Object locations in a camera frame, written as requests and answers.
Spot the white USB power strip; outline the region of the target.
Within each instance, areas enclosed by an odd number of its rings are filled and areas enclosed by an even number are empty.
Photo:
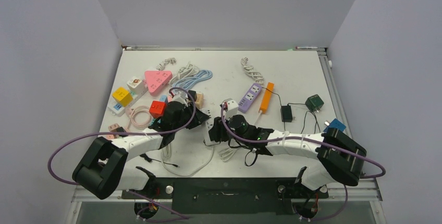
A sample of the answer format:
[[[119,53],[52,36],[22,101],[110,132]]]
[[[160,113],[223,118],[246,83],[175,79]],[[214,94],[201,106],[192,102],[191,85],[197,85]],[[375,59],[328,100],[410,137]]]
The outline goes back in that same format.
[[[212,129],[213,123],[214,123],[212,113],[211,113],[210,109],[205,108],[205,107],[202,108],[201,111],[209,116],[209,119],[204,122],[204,141],[203,141],[203,143],[206,146],[215,145],[215,142],[211,141],[210,135],[209,135],[209,131]]]

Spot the green cube socket adapter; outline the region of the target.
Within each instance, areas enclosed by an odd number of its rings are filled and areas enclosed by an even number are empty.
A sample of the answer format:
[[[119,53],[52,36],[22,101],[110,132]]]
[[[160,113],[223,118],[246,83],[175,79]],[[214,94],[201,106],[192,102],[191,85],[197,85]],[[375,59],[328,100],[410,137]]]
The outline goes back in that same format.
[[[319,112],[324,105],[324,101],[318,94],[315,94],[306,99],[305,105],[310,111]]]

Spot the purple USB power strip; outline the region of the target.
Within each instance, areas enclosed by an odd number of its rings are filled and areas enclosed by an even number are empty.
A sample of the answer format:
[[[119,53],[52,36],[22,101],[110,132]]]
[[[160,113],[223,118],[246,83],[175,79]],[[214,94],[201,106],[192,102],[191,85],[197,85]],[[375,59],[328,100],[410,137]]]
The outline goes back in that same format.
[[[262,86],[260,84],[253,83],[244,94],[242,99],[239,101],[238,110],[241,113],[246,113],[257,98],[257,96],[260,94],[261,90]]]

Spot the orange power strip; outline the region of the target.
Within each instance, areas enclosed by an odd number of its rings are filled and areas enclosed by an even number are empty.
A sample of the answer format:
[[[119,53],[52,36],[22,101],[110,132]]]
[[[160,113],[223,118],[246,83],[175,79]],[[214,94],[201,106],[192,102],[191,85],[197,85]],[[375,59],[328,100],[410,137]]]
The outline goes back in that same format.
[[[273,89],[274,89],[274,83],[272,82],[268,82],[267,86],[263,88],[264,94],[259,107],[259,112],[261,112],[262,114],[265,114],[268,110],[270,100],[273,94]]]

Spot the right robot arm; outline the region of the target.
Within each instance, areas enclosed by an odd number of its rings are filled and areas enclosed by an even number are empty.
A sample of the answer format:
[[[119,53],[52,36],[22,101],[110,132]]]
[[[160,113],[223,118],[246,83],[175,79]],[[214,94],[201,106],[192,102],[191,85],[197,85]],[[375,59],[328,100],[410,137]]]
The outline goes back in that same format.
[[[366,157],[365,148],[336,128],[317,134],[293,134],[256,127],[243,115],[234,115],[225,121],[216,117],[207,133],[211,142],[236,140],[256,155],[292,155],[317,160],[317,165],[304,166],[297,175],[294,189],[301,197],[332,182],[357,186]]]

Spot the black power adapter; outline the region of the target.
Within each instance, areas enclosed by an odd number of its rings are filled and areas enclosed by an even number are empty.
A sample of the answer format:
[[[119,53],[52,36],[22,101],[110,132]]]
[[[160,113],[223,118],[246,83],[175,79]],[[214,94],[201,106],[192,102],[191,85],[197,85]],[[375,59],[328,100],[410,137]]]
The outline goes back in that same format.
[[[300,103],[288,103],[287,105],[283,105],[282,104],[282,100],[279,94],[271,91],[270,89],[265,88],[266,92],[270,92],[271,94],[274,94],[278,97],[278,101],[279,101],[279,105],[280,105],[280,116],[281,116],[281,121],[283,123],[283,127],[284,130],[286,130],[286,122],[292,122],[294,120],[293,117],[293,113],[292,113],[292,105],[301,105],[301,106],[306,106],[306,104],[300,104]],[[304,114],[304,120],[303,120],[303,128],[301,130],[301,132],[303,133],[304,129],[305,129],[305,121],[306,121],[306,116],[307,114],[310,113],[314,120],[315,120],[315,124],[314,124],[314,133],[319,132],[320,130],[320,126],[318,124],[318,119],[317,116],[314,112],[307,110]]]

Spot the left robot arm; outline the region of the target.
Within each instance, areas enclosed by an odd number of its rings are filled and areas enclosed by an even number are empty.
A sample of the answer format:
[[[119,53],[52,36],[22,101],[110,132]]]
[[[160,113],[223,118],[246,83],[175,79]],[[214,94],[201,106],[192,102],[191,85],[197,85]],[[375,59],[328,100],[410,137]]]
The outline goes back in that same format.
[[[193,129],[209,119],[210,115],[192,103],[170,102],[164,114],[138,135],[125,134],[112,141],[97,137],[74,169],[72,179],[101,200],[116,190],[135,190],[142,198],[151,197],[156,176],[141,166],[127,165],[127,161],[165,148],[178,130]]]

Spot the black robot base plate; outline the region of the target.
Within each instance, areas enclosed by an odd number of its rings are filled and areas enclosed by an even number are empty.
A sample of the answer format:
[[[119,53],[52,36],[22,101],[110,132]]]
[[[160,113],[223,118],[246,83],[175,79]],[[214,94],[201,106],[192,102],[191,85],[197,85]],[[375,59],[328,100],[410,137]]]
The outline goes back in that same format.
[[[168,200],[182,214],[292,215],[292,203],[313,205],[328,192],[309,193],[295,184],[295,178],[156,178],[136,195],[122,198]]]

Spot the blue cube socket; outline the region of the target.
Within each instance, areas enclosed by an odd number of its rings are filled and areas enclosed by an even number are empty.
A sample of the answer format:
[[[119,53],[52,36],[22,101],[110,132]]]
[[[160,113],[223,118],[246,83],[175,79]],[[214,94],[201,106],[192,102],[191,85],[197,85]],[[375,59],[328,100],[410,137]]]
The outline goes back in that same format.
[[[347,126],[345,124],[343,124],[341,121],[339,121],[338,119],[334,119],[332,121],[325,121],[325,129],[323,130],[323,132],[327,132],[329,128],[335,128],[338,129],[342,132],[345,131],[345,129],[347,128]]]

